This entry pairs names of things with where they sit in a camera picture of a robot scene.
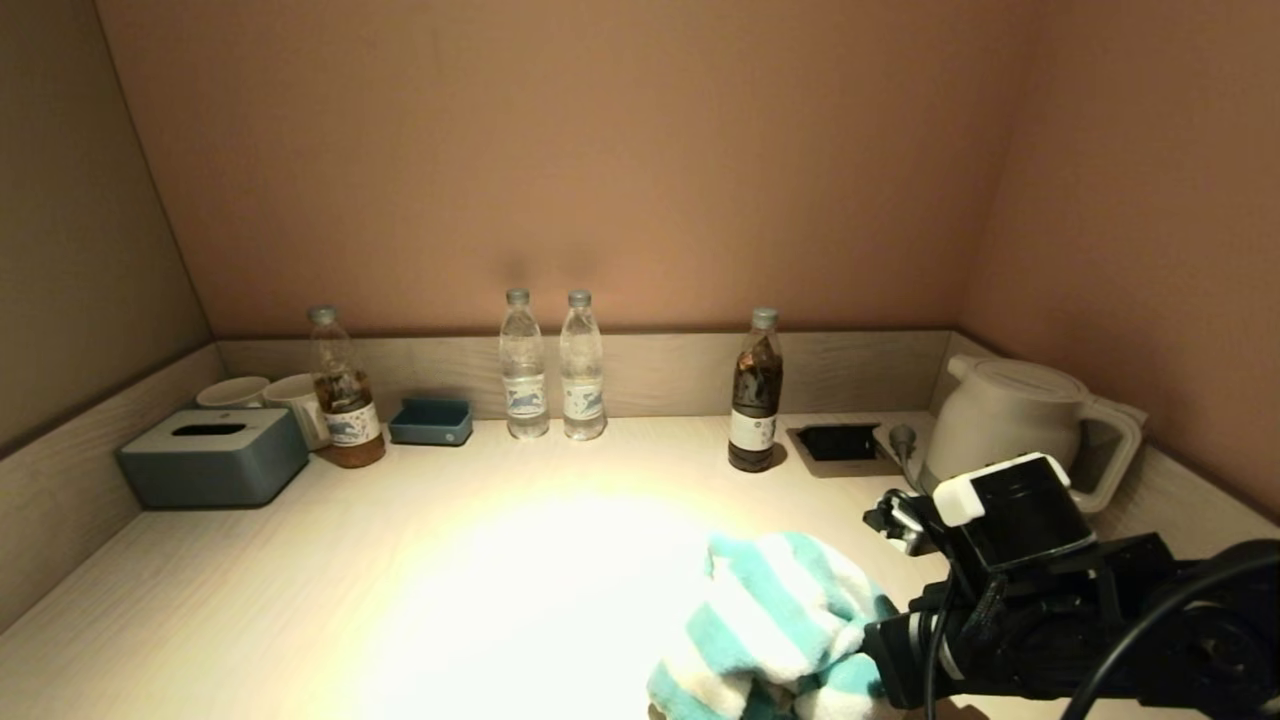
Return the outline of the small blue plastic tray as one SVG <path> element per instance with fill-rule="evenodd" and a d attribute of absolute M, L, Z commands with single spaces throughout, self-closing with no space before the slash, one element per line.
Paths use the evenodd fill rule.
<path fill-rule="evenodd" d="M 471 405 L 465 398 L 403 398 L 389 433 L 394 445 L 463 446 L 474 433 Z"/>

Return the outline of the grey-blue tissue box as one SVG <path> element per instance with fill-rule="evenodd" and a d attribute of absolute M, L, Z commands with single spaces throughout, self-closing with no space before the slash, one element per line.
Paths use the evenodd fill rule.
<path fill-rule="evenodd" d="M 256 509 L 292 482 L 310 451 L 284 409 L 186 409 L 115 459 L 145 509 Z"/>

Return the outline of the recessed black socket panel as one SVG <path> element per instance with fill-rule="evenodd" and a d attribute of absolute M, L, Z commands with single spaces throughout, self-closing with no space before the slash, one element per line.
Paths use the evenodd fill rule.
<path fill-rule="evenodd" d="M 876 434 L 879 428 L 879 423 L 810 424 L 786 434 L 814 478 L 900 475 L 900 464 Z"/>

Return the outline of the white electric kettle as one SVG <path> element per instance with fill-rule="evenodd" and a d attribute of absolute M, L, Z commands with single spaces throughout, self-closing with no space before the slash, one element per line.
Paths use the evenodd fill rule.
<path fill-rule="evenodd" d="M 1119 436 L 1110 460 L 1094 469 L 1093 489 L 1075 480 L 1076 506 L 1105 510 L 1140 448 L 1147 413 L 1093 395 L 1074 377 L 1034 363 L 955 355 L 947 372 L 957 379 L 925 447 L 923 465 L 942 480 L 1030 452 L 1076 465 L 1083 425 L 1093 421 Z"/>

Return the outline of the dark liquid plastic bottle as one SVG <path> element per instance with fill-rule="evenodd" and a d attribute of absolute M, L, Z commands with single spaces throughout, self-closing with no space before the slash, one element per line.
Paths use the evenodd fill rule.
<path fill-rule="evenodd" d="M 740 471 L 759 473 L 773 464 L 785 378 L 778 315 L 773 307 L 753 310 L 750 331 L 733 365 L 728 460 Z"/>

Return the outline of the white ceramic mug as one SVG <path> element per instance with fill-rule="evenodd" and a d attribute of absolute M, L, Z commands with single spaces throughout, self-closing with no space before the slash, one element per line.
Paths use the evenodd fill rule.
<path fill-rule="evenodd" d="M 195 402 L 204 409 L 256 409 L 265 407 L 265 389 L 271 382 L 260 375 L 236 377 L 201 389 Z"/>
<path fill-rule="evenodd" d="M 291 413 L 310 451 L 330 446 L 330 433 L 310 373 L 274 380 L 264 388 L 262 398 L 269 407 L 282 407 Z"/>

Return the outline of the teal white striped towel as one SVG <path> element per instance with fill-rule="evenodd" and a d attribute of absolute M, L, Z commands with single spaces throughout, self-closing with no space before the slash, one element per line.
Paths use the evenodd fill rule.
<path fill-rule="evenodd" d="M 865 652 L 890 597 L 813 536 L 707 546 L 703 596 L 646 682 L 662 720 L 902 720 Z"/>

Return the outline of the amber tea plastic bottle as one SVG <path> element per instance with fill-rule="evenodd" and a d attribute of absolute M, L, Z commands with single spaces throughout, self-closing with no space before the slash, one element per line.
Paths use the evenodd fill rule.
<path fill-rule="evenodd" d="M 326 459 L 366 468 L 384 459 L 387 441 L 365 365 L 332 305 L 311 306 L 311 380 L 330 436 Z"/>

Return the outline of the clear water bottle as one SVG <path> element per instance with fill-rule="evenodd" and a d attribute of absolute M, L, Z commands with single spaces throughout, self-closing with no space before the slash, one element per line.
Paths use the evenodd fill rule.
<path fill-rule="evenodd" d="M 499 333 L 499 364 L 506 393 L 506 424 L 516 439 L 534 439 L 549 429 L 544 342 L 530 304 L 530 291 L 506 291 Z"/>
<path fill-rule="evenodd" d="M 607 427 L 604 348 L 588 290 L 568 292 L 568 313 L 559 333 L 559 373 L 564 434 L 575 441 L 598 438 Z"/>

